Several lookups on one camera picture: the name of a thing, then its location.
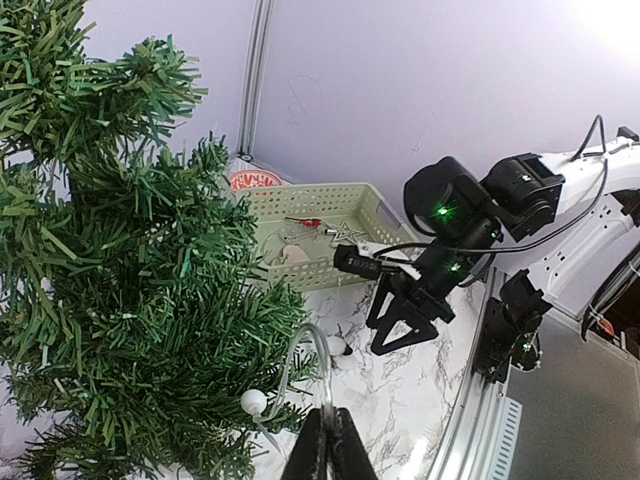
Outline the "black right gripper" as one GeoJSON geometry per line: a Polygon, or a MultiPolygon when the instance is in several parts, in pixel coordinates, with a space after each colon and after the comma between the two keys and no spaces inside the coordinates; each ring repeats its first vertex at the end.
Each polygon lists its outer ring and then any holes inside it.
{"type": "Polygon", "coordinates": [[[482,278],[495,259],[489,245],[448,245],[438,239],[386,247],[374,257],[401,254],[412,261],[421,278],[414,280],[402,272],[380,278],[366,318],[366,326],[376,331],[372,341],[375,355],[436,339],[433,321],[449,323],[455,317],[448,295],[482,278]],[[389,341],[397,323],[406,324],[409,332],[389,341]]]}

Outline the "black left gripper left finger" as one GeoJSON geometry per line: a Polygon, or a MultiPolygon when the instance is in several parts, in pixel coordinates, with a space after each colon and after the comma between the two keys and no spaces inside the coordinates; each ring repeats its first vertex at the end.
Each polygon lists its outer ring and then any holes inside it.
{"type": "Polygon", "coordinates": [[[327,431],[321,409],[312,409],[293,446],[282,480],[327,479],[327,431]]]}

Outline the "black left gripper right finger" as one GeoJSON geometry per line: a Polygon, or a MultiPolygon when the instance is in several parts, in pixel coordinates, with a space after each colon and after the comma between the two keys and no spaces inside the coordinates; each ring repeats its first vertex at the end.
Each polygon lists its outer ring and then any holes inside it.
{"type": "Polygon", "coordinates": [[[378,479],[348,409],[334,409],[327,435],[328,465],[332,479],[378,479]]]}

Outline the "white ball string lights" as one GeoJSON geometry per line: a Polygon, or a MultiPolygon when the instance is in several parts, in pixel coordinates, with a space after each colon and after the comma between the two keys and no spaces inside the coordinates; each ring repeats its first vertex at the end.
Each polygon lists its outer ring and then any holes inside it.
{"type": "Polygon", "coordinates": [[[240,397],[242,410],[251,417],[258,431],[281,456],[284,451],[278,440],[272,435],[267,424],[276,419],[285,406],[288,391],[294,383],[303,381],[302,374],[307,373],[310,381],[320,382],[320,398],[323,405],[333,404],[332,373],[336,358],[329,355],[327,334],[313,323],[301,324],[293,334],[279,366],[279,381],[272,400],[259,389],[246,390],[240,397]]]}

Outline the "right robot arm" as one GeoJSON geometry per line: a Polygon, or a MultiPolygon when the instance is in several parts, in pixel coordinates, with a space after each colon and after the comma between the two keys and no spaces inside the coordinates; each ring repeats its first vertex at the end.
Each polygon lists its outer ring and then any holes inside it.
{"type": "Polygon", "coordinates": [[[585,225],[605,196],[638,189],[639,136],[625,127],[597,147],[584,141],[574,152],[504,158],[481,179],[451,156],[422,168],[405,183],[403,205],[424,241],[371,255],[381,266],[418,254],[380,279],[367,320],[372,352],[435,339],[434,322],[454,318],[450,293],[473,284],[496,257],[537,249],[585,225]]]}

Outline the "small green christmas tree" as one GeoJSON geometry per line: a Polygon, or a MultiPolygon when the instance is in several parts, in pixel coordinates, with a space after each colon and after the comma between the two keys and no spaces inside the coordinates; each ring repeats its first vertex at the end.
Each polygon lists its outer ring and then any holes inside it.
{"type": "Polygon", "coordinates": [[[266,280],[256,220],[207,136],[167,139],[204,96],[150,37],[89,57],[80,1],[1,5],[1,363],[19,417],[61,421],[30,479],[249,479],[242,394],[277,391],[301,295],[266,280]]]}

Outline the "silver star ornament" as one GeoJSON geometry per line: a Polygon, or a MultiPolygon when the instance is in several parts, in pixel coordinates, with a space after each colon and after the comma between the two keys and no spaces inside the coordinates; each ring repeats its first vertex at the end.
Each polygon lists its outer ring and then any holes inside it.
{"type": "Polygon", "coordinates": [[[346,220],[342,220],[339,224],[327,224],[324,227],[324,234],[331,238],[329,246],[332,248],[341,244],[356,245],[366,235],[364,231],[352,228],[346,220]]]}

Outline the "red reindeer ornament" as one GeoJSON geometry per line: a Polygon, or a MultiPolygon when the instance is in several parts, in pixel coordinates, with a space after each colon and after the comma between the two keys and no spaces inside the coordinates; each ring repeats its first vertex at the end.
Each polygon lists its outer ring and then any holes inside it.
{"type": "Polygon", "coordinates": [[[295,224],[301,225],[307,229],[317,229],[320,228],[323,222],[318,218],[295,218],[295,217],[286,217],[286,221],[294,222],[295,224]]]}

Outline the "green perforated plastic basket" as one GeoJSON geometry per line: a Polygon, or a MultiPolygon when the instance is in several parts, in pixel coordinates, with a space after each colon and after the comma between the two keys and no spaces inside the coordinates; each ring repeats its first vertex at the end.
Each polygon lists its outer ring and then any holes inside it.
{"type": "Polygon", "coordinates": [[[269,282],[284,281],[299,291],[362,283],[363,278],[333,267],[336,248],[324,234],[327,224],[346,220],[352,228],[364,231],[360,242],[389,246],[412,242],[416,236],[391,209],[384,197],[368,183],[286,185],[245,189],[236,193],[249,202],[256,219],[256,256],[259,271],[269,282]],[[323,224],[307,229],[286,217],[318,218],[323,224]],[[308,263],[275,265],[285,245],[302,247],[311,258],[308,263]]]}

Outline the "red white round ornament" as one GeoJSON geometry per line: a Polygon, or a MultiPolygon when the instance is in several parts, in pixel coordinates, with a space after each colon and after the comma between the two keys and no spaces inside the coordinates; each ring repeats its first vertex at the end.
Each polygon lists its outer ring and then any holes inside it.
{"type": "Polygon", "coordinates": [[[270,188],[282,185],[282,180],[278,175],[262,169],[238,171],[231,176],[230,182],[233,192],[244,189],[270,188]]]}

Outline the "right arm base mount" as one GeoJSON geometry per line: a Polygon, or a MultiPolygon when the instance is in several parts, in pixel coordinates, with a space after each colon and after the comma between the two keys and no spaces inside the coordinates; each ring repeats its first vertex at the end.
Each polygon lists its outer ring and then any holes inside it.
{"type": "Polygon", "coordinates": [[[510,365],[530,371],[539,364],[534,338],[552,305],[534,287],[529,273],[519,270],[501,287],[499,296],[485,304],[473,371],[491,383],[503,383],[510,365]]]}

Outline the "front aluminium rail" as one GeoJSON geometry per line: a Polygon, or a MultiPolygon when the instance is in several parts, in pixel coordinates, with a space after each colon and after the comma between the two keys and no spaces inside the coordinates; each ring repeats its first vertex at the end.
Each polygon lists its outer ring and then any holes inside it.
{"type": "Polygon", "coordinates": [[[639,362],[553,309],[538,369],[492,383],[471,365],[431,479],[636,479],[639,362]]]}

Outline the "right aluminium frame post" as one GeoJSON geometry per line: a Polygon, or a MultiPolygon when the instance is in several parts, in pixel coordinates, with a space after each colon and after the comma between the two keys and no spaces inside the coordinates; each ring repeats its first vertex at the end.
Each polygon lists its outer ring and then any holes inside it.
{"type": "Polygon", "coordinates": [[[269,28],[275,2],[255,2],[254,16],[249,38],[245,78],[238,130],[237,154],[252,157],[258,122],[258,110],[267,57],[269,28]]]}

